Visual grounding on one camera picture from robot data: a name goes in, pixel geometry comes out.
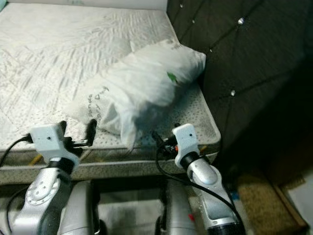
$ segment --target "dark headboard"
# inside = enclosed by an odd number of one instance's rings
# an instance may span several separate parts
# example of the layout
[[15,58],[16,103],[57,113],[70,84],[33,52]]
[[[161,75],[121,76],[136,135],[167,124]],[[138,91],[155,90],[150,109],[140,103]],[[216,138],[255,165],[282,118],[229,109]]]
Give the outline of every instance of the dark headboard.
[[269,156],[304,128],[295,127],[301,120],[294,114],[303,110],[290,106],[297,99],[309,104],[300,96],[312,92],[296,72],[303,63],[310,67],[303,60],[311,6],[310,0],[168,1],[180,42],[207,55],[202,91],[222,134],[222,168]]

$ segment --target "green leaf logo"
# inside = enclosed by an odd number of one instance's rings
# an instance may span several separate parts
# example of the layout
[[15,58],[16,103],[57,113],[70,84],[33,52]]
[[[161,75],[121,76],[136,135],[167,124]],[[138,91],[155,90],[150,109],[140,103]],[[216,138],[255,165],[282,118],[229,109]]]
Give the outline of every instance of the green leaf logo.
[[171,72],[167,72],[167,76],[169,77],[169,79],[170,79],[172,82],[178,83],[176,76],[175,76],[174,74],[172,74]]

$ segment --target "quilted mattress surface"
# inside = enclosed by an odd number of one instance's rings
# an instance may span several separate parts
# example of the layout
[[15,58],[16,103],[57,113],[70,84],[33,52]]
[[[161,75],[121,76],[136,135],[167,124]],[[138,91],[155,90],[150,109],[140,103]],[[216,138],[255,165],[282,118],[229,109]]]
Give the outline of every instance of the quilted mattress surface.
[[[9,3],[0,13],[0,151],[33,125],[67,121],[66,136],[84,137],[85,125],[62,110],[97,72],[132,51],[177,40],[165,12]],[[157,131],[192,123],[200,144],[220,140],[203,95],[194,84]],[[140,146],[154,145],[151,137]],[[15,149],[33,149],[19,143]],[[98,130],[93,148],[123,148],[120,137]]]

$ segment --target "pillow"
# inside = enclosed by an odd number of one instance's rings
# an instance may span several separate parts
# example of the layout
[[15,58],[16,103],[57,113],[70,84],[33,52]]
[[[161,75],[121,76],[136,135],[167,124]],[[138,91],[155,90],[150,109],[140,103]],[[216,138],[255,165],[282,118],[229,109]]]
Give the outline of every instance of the pillow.
[[0,0],[0,11],[2,11],[2,9],[4,9],[6,4],[6,0]]
[[172,40],[130,53],[88,80],[65,112],[120,134],[129,149],[155,128],[204,70],[205,54]]

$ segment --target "black cable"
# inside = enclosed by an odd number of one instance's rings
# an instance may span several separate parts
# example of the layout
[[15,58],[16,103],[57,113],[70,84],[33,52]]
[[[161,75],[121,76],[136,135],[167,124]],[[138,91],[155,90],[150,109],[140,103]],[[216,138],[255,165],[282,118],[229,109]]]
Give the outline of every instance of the black cable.
[[245,229],[244,223],[243,223],[243,221],[242,221],[242,219],[241,219],[241,217],[240,217],[238,211],[236,210],[236,208],[235,208],[231,203],[227,202],[224,198],[222,198],[221,196],[219,196],[219,195],[216,194],[215,192],[213,192],[213,191],[211,191],[211,190],[209,190],[209,189],[207,189],[207,188],[205,188],[205,187],[202,187],[202,186],[200,186],[200,185],[197,185],[197,184],[195,184],[195,183],[193,183],[193,182],[191,182],[191,181],[186,181],[186,180],[180,179],[180,178],[178,178],[178,177],[176,177],[176,176],[174,176],[174,175],[172,175],[172,174],[166,172],[165,170],[163,170],[163,169],[161,168],[160,164],[158,163],[158,155],[159,155],[159,153],[160,153],[159,150],[160,150],[161,148],[162,148],[162,146],[159,147],[159,148],[157,149],[157,151],[156,151],[156,167],[158,168],[158,170],[159,170],[163,175],[165,175],[165,176],[167,176],[168,178],[171,178],[171,179],[173,179],[173,180],[176,180],[176,181],[178,181],[178,182],[180,182],[180,183],[182,183],[182,184],[184,184],[184,185],[188,185],[188,186],[192,186],[192,187],[195,187],[195,188],[197,188],[197,189],[200,189],[200,190],[202,190],[202,191],[204,191],[204,192],[206,192],[206,193],[212,195],[213,197],[219,199],[221,202],[223,202],[225,205],[227,205],[227,206],[235,213],[235,215],[236,215],[236,217],[237,217],[237,219],[238,219],[238,221],[239,221],[239,224],[242,226],[243,229]]
[[31,139],[31,136],[30,134],[27,134],[26,136],[20,138],[19,140],[15,141],[13,144],[10,145],[10,147],[7,148],[7,150],[4,152],[4,155],[3,157],[0,159],[0,167],[2,167],[2,164],[5,160],[5,158],[7,157],[7,155],[9,154],[10,150],[19,142],[22,142],[22,141],[27,141],[29,143],[32,143],[32,139]]
[[19,196],[22,192],[26,191],[28,189],[28,186],[25,187],[25,188],[22,188],[20,189],[19,191],[15,192],[9,199],[8,201],[8,204],[6,205],[6,223],[7,223],[7,226],[9,228],[9,231],[10,233],[12,233],[12,228],[11,228],[11,224],[10,224],[10,220],[9,220],[9,211],[10,211],[10,207],[11,207],[11,204],[13,202],[13,200]]

